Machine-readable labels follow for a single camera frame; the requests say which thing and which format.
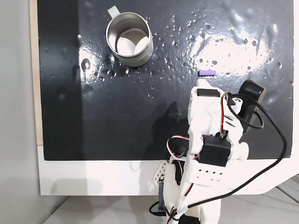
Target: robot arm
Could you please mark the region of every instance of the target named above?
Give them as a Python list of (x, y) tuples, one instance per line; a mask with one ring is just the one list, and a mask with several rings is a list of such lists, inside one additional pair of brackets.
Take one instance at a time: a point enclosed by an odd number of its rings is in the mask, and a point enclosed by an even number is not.
[[(166, 167), (164, 178), (164, 202), (168, 211), (176, 208), (175, 219), (183, 214), (200, 218), (202, 224), (217, 224), (220, 216), (220, 200), (205, 203), (188, 210), (188, 205), (224, 194), (223, 187), (230, 163), (247, 159), (247, 143), (239, 143), (243, 127), (230, 112), (223, 100), (223, 130), (221, 133), (221, 97), (225, 92), (199, 79), (193, 87), (188, 107), (189, 150), (185, 158), (180, 186), (174, 180), (175, 167)], [(242, 100), (235, 98), (234, 112), (238, 114)], [(169, 224), (178, 223), (167, 216)]]

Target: gray floor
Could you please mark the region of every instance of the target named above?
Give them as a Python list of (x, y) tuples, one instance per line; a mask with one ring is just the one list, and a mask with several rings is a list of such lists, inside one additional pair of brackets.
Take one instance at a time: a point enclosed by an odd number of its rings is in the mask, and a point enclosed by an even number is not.
[[(281, 184), (299, 198), (299, 184)], [(71, 196), (44, 224), (165, 224), (148, 208), (150, 196)], [(299, 204), (277, 188), (263, 195), (231, 196), (222, 201), (219, 224), (298, 224)]]

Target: white wall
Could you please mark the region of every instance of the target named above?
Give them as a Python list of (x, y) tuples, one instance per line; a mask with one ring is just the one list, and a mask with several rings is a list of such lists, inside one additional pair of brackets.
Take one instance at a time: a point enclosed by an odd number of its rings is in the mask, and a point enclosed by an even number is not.
[(41, 224), (65, 198), (39, 196), (28, 0), (0, 0), (0, 223)]

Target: cup handle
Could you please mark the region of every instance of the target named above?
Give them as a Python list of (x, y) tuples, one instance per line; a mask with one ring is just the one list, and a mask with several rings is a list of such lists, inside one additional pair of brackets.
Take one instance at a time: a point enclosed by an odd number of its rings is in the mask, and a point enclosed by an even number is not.
[(114, 17), (116, 17), (118, 14), (120, 14), (120, 11), (118, 11), (116, 6), (111, 7), (110, 9), (108, 9), (108, 12), (111, 16), (111, 18), (113, 19)]

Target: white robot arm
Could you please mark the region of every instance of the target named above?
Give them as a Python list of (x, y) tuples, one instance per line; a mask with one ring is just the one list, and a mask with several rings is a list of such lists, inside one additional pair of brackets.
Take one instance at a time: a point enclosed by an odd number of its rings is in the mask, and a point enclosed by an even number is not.
[[(169, 224), (178, 223), (176, 219), (185, 213), (200, 218), (202, 224), (217, 224), (220, 200), (196, 206), (190, 211), (188, 205), (226, 193), (227, 189), (223, 187), (222, 182), (230, 163), (242, 162), (248, 157), (247, 143), (239, 143), (243, 133), (242, 125), (228, 109), (224, 96), (224, 91), (212, 87), (204, 79), (199, 79), (191, 91), (188, 107), (189, 150), (184, 158), (184, 173), (179, 186), (174, 178), (175, 165), (169, 163), (165, 169), (164, 203), (168, 211), (176, 211), (174, 219), (167, 216)], [(220, 109), (221, 100), (224, 101), (223, 116)], [(242, 100), (234, 98), (234, 102), (232, 108), (238, 114)]]
[[(167, 224), (177, 224), (183, 214), (198, 218), (201, 224), (217, 224), (222, 198), (234, 194), (282, 161), (287, 141), (260, 105), (264, 94), (265, 89), (251, 80), (243, 83), (238, 94), (212, 87), (204, 79), (197, 81), (192, 88), (188, 107), (189, 137), (172, 137), (189, 140), (187, 155), (185, 152), (176, 155), (167, 141), (171, 157), (169, 162), (163, 161), (154, 175), (155, 183), (159, 184), (160, 202), (150, 207), (152, 214), (165, 216), (166, 211)], [(272, 164), (240, 186), (233, 187), (229, 180), (237, 178), (233, 174), (234, 170), (242, 165), (249, 154), (248, 144), (239, 143), (242, 134), (246, 133), (248, 127), (263, 128), (263, 119), (257, 108), (281, 137), (282, 152)], [(252, 124), (253, 114), (260, 120), (260, 126)], [(175, 160), (185, 163), (183, 171), (179, 162), (180, 184), (175, 180)], [(151, 210), (156, 204), (160, 204), (159, 212)]]

